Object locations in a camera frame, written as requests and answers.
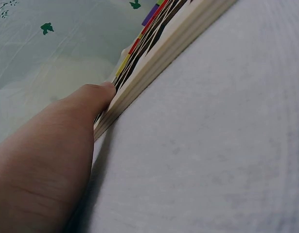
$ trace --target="gray fabric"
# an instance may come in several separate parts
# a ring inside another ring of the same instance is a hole
[[[78,232],[299,233],[299,0],[239,1],[97,155]]]

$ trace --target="skin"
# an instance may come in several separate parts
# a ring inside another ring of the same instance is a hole
[[[115,92],[84,85],[0,144],[0,233],[63,229],[90,175],[93,120]]]

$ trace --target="green tab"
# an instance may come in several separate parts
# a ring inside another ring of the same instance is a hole
[[[157,4],[160,6],[163,2],[164,2],[164,0],[158,0]]]

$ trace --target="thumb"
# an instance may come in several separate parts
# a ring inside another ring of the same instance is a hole
[[[87,111],[94,119],[110,104],[115,94],[116,88],[110,82],[101,85],[86,84],[66,97],[65,100],[76,104],[80,111]]]

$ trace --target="light green fabric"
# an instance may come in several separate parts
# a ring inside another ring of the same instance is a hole
[[[51,101],[106,80],[156,0],[14,3],[0,10],[0,141]]]

